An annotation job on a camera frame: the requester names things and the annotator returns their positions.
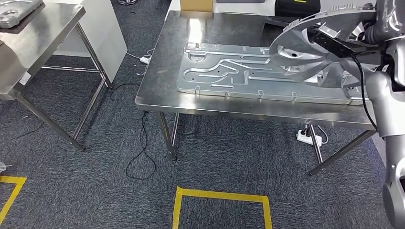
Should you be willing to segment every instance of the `floor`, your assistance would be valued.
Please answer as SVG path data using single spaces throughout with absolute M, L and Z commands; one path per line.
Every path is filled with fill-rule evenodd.
M 158 40 L 170 2 L 112 2 L 128 51 L 144 55 Z M 53 57 L 49 64 L 90 63 Z M 140 83 L 136 73 L 143 68 L 127 56 L 114 85 Z M 72 133 L 99 80 L 93 74 L 42 70 L 24 94 Z M 12 165 L 2 175 L 27 177 L 0 229 L 171 228 L 177 186 L 268 196 L 275 229 L 391 228 L 381 198 L 384 164 L 373 140 L 309 177 L 317 159 L 310 145 L 295 139 L 302 128 L 297 124 L 181 115 L 178 160 L 169 161 L 150 112 L 146 153 L 156 170 L 142 154 L 128 166 L 128 174 L 151 177 L 129 178 L 127 165 L 145 145 L 144 138 L 139 140 L 143 111 L 134 104 L 137 88 L 126 85 L 113 94 L 103 89 L 79 136 L 85 152 L 76 151 L 16 101 L 0 101 L 0 161 Z M 172 124 L 174 115 L 167 119 Z M 330 137 L 321 148 L 325 157 L 362 132 L 325 131 Z M 12 189 L 0 185 L 0 204 Z M 184 197 L 179 228 L 264 228 L 263 210 L 255 203 Z

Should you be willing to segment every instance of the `stainless steel table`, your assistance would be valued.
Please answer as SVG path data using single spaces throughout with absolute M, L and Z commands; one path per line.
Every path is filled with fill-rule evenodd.
M 326 161 L 322 160 L 319 147 L 315 147 L 320 166 L 312 174 L 375 134 L 363 107 L 360 106 L 242 99 L 177 91 L 177 75 L 187 42 L 195 42 L 198 39 L 200 43 L 269 47 L 272 39 L 280 34 L 282 29 L 264 29 L 265 20 L 265 17 L 255 15 L 169 12 L 135 103 L 140 109 L 157 111 L 172 159 L 176 158 L 173 145 L 179 113 L 303 123 L 309 124 L 312 132 L 311 125 L 366 130 Z M 177 114 L 172 134 L 169 133 L 164 112 Z
M 23 27 L 13 28 L 14 31 L 19 32 L 0 32 L 0 99 L 17 99 L 79 150 L 84 150 L 84 148 L 76 139 L 96 98 L 104 84 L 111 87 L 94 49 L 79 24 L 79 20 L 84 14 L 85 9 L 81 5 L 46 3 L 27 18 L 30 20 L 29 22 L 21 22 Z M 96 68 L 43 66 L 74 28 L 79 32 Z M 41 68 L 98 73 L 101 76 L 101 83 L 73 136 L 70 136 L 21 93 Z

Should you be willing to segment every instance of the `black cable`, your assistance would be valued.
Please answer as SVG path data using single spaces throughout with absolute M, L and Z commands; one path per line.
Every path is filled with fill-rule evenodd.
M 148 113 L 148 111 L 144 111 L 144 112 L 143 112 L 143 116 L 142 116 L 142 119 L 141 119 L 141 121 L 142 121 L 142 128 L 141 128 L 141 131 L 140 131 L 140 133 L 139 133 L 139 142 L 142 142 L 142 134 L 144 134 L 144 136 L 145 136 L 145 145 L 142 147 L 142 150 L 141 150 L 134 158 L 132 158 L 132 160 L 130 160 L 130 162 L 129 162 L 128 165 L 127 165 L 127 168 L 125 169 L 125 174 L 127 175 L 127 177 L 132 178 L 132 179 L 136 179 L 136 180 L 147 180 L 147 179 L 149 179 L 153 174 L 155 174 L 155 171 L 156 171 L 156 163 L 155 163 L 155 161 L 146 153 L 146 148 L 148 147 L 148 133 L 146 132 L 146 129 L 145 129 L 145 124 L 146 124 L 146 122 L 148 121 L 148 117 L 146 116 L 147 113 Z M 131 176 L 131 175 L 128 174 L 128 168 L 129 168 L 129 166 L 132 164 L 132 162 L 133 162 L 134 160 L 136 160 L 142 153 L 143 153 L 147 158 L 149 158 L 149 160 L 153 163 L 153 171 L 152 171 L 152 173 L 151 173 L 149 176 L 147 176 L 147 177 L 133 177 L 133 176 Z
M 111 96 L 113 95 L 113 93 L 114 93 L 118 88 L 120 88 L 120 87 L 122 87 L 122 86 L 125 86 L 125 85 L 137 85 L 137 86 L 140 86 L 140 84 L 138 84 L 138 83 L 124 83 L 124 84 L 121 84 L 120 86 L 114 88 L 114 90 L 113 90 L 113 91 L 111 92 L 111 94 L 110 94 L 110 100 L 111 100 L 112 102 L 115 102 L 115 101 L 111 98 Z M 139 142 L 142 143 L 142 137 L 144 136 L 144 137 L 145 137 L 145 145 L 142 147 L 142 150 L 141 150 L 135 157 L 133 157 L 133 158 L 128 162 L 127 167 L 126 167 L 126 169 L 125 169 L 125 175 L 127 175 L 127 177 L 129 177 L 129 178 L 131 178 L 131 179 L 147 180 L 147 179 L 151 178 L 151 177 L 153 176 L 153 174 L 155 174 L 155 172 L 156 172 L 156 162 L 146 153 L 146 149 L 147 149 L 148 144 L 149 144 L 149 143 L 148 143 L 148 133 L 146 132 L 146 128 L 145 128 L 146 122 L 148 121 L 147 113 L 149 113 L 149 112 L 148 112 L 148 111 L 144 111 L 144 112 L 143 112 L 143 116 L 142 116 L 142 118 L 141 118 L 142 128 L 141 128 L 141 130 L 140 130 L 140 132 L 139 132 Z M 131 176 L 131 175 L 128 173 L 128 168 L 129 168 L 129 166 L 132 164 L 133 161 L 135 161 L 139 156 L 141 156 L 141 154 L 144 154 L 144 155 L 153 163 L 153 171 L 152 171 L 152 173 L 151 173 L 149 176 L 147 176 L 147 177 L 134 177 L 134 176 Z
M 138 85 L 138 86 L 140 86 L 139 83 L 124 83 L 124 84 L 121 84 L 120 86 L 118 86 L 118 87 L 116 87 L 116 88 L 114 88 L 114 89 L 112 90 L 112 92 L 111 92 L 111 94 L 110 94 L 110 100 L 111 100 L 111 101 L 115 102 L 115 100 L 113 100 L 113 99 L 111 98 L 112 95 L 113 95 L 113 93 L 114 93 L 118 88 L 120 88 L 120 87 L 122 87 L 122 86 L 125 86 L 125 85 Z
M 28 132 L 28 133 L 25 133 L 25 134 L 23 134 L 23 135 L 20 135 L 20 136 L 17 136 L 17 137 L 15 137 L 15 138 L 12 138 L 11 140 L 14 140 L 14 139 L 17 139 L 17 138 L 20 138 L 20 137 L 24 137 L 24 136 L 26 136 L 26 135 L 30 135 L 30 134 L 34 133 L 35 131 L 38 131 L 39 129 L 41 129 L 44 124 L 45 124 L 45 122 L 42 122 L 42 124 L 41 124 L 38 128 L 36 128 L 35 130 L 32 130 L 32 131 L 30 131 L 30 132 Z
M 364 93 L 364 72 L 363 72 L 362 65 L 360 64 L 359 60 L 357 59 L 357 57 L 354 54 L 351 54 L 351 58 L 356 63 L 356 65 L 360 71 L 360 79 L 361 79 L 360 83 L 362 84 L 361 88 L 362 88 L 362 100 L 363 100 L 364 111 L 366 112 L 366 115 L 367 115 L 368 119 L 370 120 L 371 125 L 373 125 L 373 127 L 375 128 L 376 131 L 378 131 L 377 125 L 374 123 L 373 119 L 371 118 L 371 115 L 368 112 L 367 105 L 366 105 L 366 98 L 365 98 L 365 93 Z

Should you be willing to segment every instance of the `metal part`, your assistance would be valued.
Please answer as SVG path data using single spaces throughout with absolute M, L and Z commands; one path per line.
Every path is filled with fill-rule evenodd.
M 171 11 L 135 99 L 135 103 L 140 109 L 373 130 L 373 126 L 361 106 L 246 99 L 179 92 L 177 77 L 184 47 L 189 38 L 187 28 L 189 18 L 202 18 L 201 23 L 205 21 L 207 30 L 205 40 L 202 41 L 204 43 L 209 41 L 250 47 L 269 45 L 268 40 L 260 39 L 263 33 L 262 22 L 265 17 L 201 12 L 187 12 L 180 16 L 180 12 Z
M 35 75 L 84 13 L 81 5 L 46 3 L 20 33 L 0 32 L 0 95 L 7 96 L 25 72 Z
M 127 6 L 137 3 L 139 0 L 117 0 L 119 4 Z
M 80 119 L 79 125 L 77 126 L 75 133 L 73 134 L 73 139 L 77 139 L 77 136 L 79 136 L 80 131 L 82 130 L 82 127 L 91 111 L 91 108 L 93 107 L 94 103 L 96 102 L 96 99 L 98 95 L 100 94 L 101 89 L 103 89 L 103 85 L 106 82 L 107 78 L 103 78 L 101 80 L 100 85 L 98 86 L 96 92 L 94 92 L 93 97 L 90 100 L 90 103 L 87 105 L 86 111 L 83 114 L 82 118 Z
M 64 139 L 66 139 L 70 144 L 72 144 L 76 149 L 83 151 L 84 148 L 81 146 L 74 138 L 70 137 L 66 131 L 64 131 L 58 124 L 56 124 L 52 119 L 46 116 L 40 109 L 38 109 L 30 100 L 25 98 L 22 94 L 17 95 L 16 99 L 18 102 L 27 107 L 36 116 L 46 122 L 54 131 L 60 134 Z
M 0 28 L 18 25 L 41 4 L 42 0 L 0 0 Z
M 47 65 L 44 65 L 41 68 L 50 70 L 71 71 L 71 72 L 100 73 L 100 71 L 97 69 L 89 69 L 89 68 L 72 68 L 72 67 L 47 66 Z
M 90 41 L 88 40 L 88 38 L 87 38 L 85 32 L 83 31 L 83 28 L 80 25 L 80 23 L 78 23 L 76 25 L 76 30 L 79 33 L 80 37 L 82 38 L 83 43 L 85 44 L 87 50 L 89 51 L 90 56 L 91 56 L 91 60 L 93 61 L 94 65 L 96 66 L 96 69 L 100 71 L 101 79 L 106 79 L 106 86 L 108 88 L 112 88 L 112 84 L 111 84 L 110 80 L 107 77 L 106 71 L 104 70 L 103 66 L 101 65 L 101 63 L 100 63 L 100 61 L 99 61 L 99 59 L 98 59 L 98 57 L 96 55 L 96 52 L 94 51 L 93 47 L 91 46 Z
M 268 48 L 188 43 L 177 89 L 191 94 L 251 99 L 361 105 L 360 90 L 317 88 L 295 82 L 274 64 Z
M 363 143 L 365 140 L 367 140 L 369 137 L 373 136 L 375 133 L 376 133 L 376 131 L 374 131 L 374 130 L 366 130 L 361 135 L 359 135 L 357 138 L 355 138 L 353 141 L 351 141 L 350 143 L 345 145 L 343 148 L 338 150 L 336 153 L 334 153 L 328 159 L 326 159 L 321 164 L 319 164 L 315 169 L 311 170 L 309 172 L 309 174 L 311 176 L 316 175 L 321 170 L 323 170 L 324 168 L 333 164 L 335 161 L 337 161 L 342 156 L 346 155 L 348 152 L 350 152 L 350 150 L 354 149 L 355 147 L 357 147 L 358 145 Z
M 319 164 L 323 162 L 322 160 L 322 155 L 320 154 L 320 148 L 318 145 L 318 141 L 316 139 L 316 134 L 315 134 L 315 130 L 314 130 L 314 126 L 313 125 L 309 125 L 309 131 L 311 132 L 311 138 L 312 138 L 312 142 L 315 148 L 315 153 L 317 155 L 317 159 Z
M 384 207 L 396 229 L 405 228 L 405 135 L 385 138 L 387 172 L 383 186 Z
M 174 147 L 174 142 L 176 140 L 177 126 L 179 124 L 179 117 L 180 117 L 180 114 L 176 113 L 176 117 L 174 117 L 173 130 L 171 131 L 171 146 L 173 146 L 173 147 Z
M 386 53 L 391 55 L 395 62 L 394 80 L 405 87 L 405 38 L 388 42 Z
M 156 112 L 160 129 L 162 130 L 163 139 L 166 143 L 167 150 L 169 151 L 169 158 L 171 160 L 176 159 L 176 152 L 174 151 L 173 143 L 171 141 L 169 128 L 167 127 L 166 117 L 163 112 Z
M 368 43 L 380 43 L 405 35 L 405 2 L 401 0 L 377 0 L 375 25 L 366 30 Z
M 393 92 L 391 78 L 385 72 L 374 73 L 366 82 L 366 90 L 373 103 L 380 137 L 405 135 L 405 93 Z
M 289 24 L 270 45 L 271 60 L 283 66 L 297 82 L 317 87 L 342 88 L 360 86 L 360 72 L 351 58 L 339 58 L 311 41 L 311 29 L 317 28 L 330 37 L 348 41 L 362 21 L 375 18 L 375 10 L 351 5 L 337 7 Z M 359 57 L 367 78 L 380 63 L 380 55 Z

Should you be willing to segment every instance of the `yellow tape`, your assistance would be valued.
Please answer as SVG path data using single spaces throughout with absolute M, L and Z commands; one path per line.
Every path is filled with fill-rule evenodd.
M 7 200 L 6 204 L 4 204 L 3 209 L 0 211 L 0 225 L 6 217 L 7 212 L 10 210 L 11 205 L 13 204 L 14 200 L 16 199 L 17 195 L 20 193 L 22 185 L 27 180 L 26 177 L 7 177 L 7 176 L 0 176 L 0 182 L 2 183 L 9 183 L 9 184 L 16 184 L 11 196 Z
M 271 216 L 270 216 L 270 204 L 268 201 L 268 197 L 266 197 L 266 196 L 229 193 L 229 192 L 203 191 L 203 190 L 196 190 L 196 189 L 185 189 L 185 188 L 181 188 L 181 187 L 177 187 L 177 189 L 176 189 L 176 198 L 174 200 L 172 229 L 179 228 L 181 199 L 183 196 L 239 200 L 239 201 L 262 203 L 264 221 L 265 221 L 265 229 L 272 229 Z

